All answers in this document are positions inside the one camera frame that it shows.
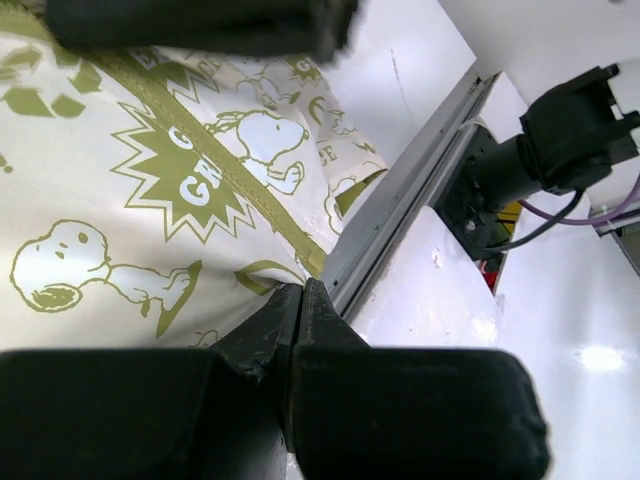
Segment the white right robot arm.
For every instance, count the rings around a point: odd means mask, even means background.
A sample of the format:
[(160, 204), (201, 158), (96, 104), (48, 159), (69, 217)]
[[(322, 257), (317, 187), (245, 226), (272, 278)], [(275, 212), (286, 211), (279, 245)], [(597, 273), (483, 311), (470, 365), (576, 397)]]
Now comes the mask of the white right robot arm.
[[(41, 1), (64, 47), (161, 45), (257, 58), (308, 54), (328, 63), (348, 43), (354, 1)], [(509, 250), (488, 229), (515, 201), (585, 191), (639, 153), (639, 63), (596, 67), (538, 98), (511, 139), (469, 157), (444, 218), (475, 260)]]

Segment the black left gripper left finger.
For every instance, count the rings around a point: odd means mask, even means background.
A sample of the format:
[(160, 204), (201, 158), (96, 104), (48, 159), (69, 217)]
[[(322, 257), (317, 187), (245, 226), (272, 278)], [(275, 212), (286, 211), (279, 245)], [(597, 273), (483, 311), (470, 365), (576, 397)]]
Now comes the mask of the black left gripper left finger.
[(5, 479), (282, 479), (280, 346), (303, 290), (207, 348), (31, 349), (1, 356)]

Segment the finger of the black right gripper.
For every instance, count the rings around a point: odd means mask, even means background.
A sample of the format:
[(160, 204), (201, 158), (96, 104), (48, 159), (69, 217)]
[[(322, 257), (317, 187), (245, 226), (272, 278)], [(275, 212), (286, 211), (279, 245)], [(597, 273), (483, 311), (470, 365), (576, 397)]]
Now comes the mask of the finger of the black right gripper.
[(358, 10), (345, 0), (59, 0), (45, 2), (44, 23), (71, 49), (164, 46), (327, 63), (347, 47)]

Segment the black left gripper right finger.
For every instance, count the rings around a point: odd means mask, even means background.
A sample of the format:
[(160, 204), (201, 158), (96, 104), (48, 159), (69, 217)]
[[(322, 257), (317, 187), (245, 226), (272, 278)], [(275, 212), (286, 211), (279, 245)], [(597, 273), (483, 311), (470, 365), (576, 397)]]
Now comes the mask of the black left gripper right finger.
[(512, 354), (368, 345), (324, 284), (304, 289), (289, 419), (307, 479), (541, 479), (548, 426)]

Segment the cream green printed hooded jacket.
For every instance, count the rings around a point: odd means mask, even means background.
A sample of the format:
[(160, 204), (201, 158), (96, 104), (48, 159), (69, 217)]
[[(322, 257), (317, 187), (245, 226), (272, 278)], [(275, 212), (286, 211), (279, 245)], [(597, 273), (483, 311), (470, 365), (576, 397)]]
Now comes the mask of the cream green printed hooded jacket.
[(75, 53), (1, 5), (1, 346), (208, 347), (386, 169), (306, 56)]

